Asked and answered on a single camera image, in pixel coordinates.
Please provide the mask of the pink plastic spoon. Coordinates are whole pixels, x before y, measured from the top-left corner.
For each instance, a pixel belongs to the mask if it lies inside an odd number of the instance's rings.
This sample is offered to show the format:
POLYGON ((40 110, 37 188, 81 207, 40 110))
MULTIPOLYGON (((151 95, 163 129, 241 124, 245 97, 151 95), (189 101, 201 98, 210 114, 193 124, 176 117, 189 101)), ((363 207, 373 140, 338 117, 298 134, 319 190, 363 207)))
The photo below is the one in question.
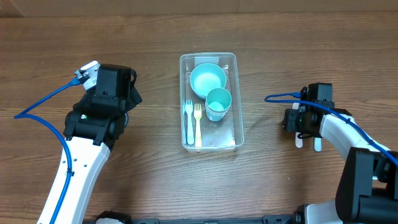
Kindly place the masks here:
MULTIPOLYGON (((298 103, 294 103, 292 105, 292 109, 298 110, 299 109, 299 104, 298 103)), ((303 140, 299 138, 299 133, 298 132, 295 133, 295 146, 297 148, 303 147, 303 140)))

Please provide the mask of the green plastic fork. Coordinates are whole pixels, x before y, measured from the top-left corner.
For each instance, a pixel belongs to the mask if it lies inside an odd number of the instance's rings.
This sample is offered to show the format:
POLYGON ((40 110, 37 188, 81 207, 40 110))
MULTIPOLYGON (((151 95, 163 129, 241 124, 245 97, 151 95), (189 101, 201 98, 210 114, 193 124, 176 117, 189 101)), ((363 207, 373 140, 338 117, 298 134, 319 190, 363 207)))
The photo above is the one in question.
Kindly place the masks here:
POLYGON ((321 138, 314 138, 313 139, 313 148, 316 152, 322 151, 322 139, 321 138))

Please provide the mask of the light blue plastic fork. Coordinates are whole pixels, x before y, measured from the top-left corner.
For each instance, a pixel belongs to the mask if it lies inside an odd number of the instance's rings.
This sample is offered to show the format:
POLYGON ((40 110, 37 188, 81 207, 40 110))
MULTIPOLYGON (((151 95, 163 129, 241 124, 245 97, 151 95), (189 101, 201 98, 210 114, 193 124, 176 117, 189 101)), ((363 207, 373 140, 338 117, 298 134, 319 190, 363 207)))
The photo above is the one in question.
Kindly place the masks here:
POLYGON ((186 100, 185 102, 185 112, 187 114, 187 144, 193 145, 193 125, 192 125, 192 113, 193 113, 193 101, 186 100))

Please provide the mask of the yellow plastic fork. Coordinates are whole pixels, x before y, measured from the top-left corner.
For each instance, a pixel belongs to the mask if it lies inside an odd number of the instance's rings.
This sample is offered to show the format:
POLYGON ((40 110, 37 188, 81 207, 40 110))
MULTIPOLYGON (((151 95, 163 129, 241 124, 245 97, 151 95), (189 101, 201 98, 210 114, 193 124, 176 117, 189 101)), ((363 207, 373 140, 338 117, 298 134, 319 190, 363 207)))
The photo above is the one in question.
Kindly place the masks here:
POLYGON ((202 147, 201 143, 201 127, 200 127, 200 120, 202 117, 202 110, 201 110, 201 104, 200 103, 195 103, 194 106, 194 118, 195 118, 195 125, 196 125, 196 130, 195 130, 195 146, 196 147, 202 147))

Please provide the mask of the light blue bowl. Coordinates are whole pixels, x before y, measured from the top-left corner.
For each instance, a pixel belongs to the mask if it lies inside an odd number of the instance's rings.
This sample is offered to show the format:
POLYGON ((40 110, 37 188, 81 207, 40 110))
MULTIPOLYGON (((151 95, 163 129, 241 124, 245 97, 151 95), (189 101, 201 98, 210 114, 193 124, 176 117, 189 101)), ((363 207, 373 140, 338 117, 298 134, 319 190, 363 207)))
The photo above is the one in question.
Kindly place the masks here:
POLYGON ((190 74, 191 89, 201 99, 205 99, 215 88, 224 88, 226 82, 224 70, 214 63, 200 64, 190 74))

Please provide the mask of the green plastic cup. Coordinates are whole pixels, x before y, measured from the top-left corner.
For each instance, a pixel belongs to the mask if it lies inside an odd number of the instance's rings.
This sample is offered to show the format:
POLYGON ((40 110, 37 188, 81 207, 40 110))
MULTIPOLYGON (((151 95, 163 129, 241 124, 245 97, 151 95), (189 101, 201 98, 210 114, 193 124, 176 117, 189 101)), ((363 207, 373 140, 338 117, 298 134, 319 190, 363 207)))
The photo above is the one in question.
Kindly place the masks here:
POLYGON ((231 93, 225 88, 212 89, 205 100, 206 115, 210 121, 220 121, 232 104, 231 93))

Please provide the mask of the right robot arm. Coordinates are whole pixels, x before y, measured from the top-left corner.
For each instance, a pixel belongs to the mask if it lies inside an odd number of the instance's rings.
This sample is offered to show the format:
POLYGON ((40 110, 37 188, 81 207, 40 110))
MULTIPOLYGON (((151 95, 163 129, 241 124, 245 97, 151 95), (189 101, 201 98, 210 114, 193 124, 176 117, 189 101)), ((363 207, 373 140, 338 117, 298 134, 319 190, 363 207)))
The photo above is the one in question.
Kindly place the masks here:
POLYGON ((292 96, 284 130, 297 139, 326 139, 345 160, 335 199, 303 206, 296 223, 397 223, 397 153, 335 108, 330 83, 312 83, 292 96))

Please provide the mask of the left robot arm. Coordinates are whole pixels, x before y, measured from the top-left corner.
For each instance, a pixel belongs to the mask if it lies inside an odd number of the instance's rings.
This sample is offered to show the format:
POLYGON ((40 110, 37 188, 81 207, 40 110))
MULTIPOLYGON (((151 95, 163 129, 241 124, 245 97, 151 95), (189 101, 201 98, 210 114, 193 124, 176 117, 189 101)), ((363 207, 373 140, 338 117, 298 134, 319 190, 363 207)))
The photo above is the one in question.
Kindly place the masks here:
POLYGON ((82 223, 93 187, 114 143, 142 102, 136 71, 92 61, 75 71, 85 94, 65 118, 66 145, 39 223, 82 223))

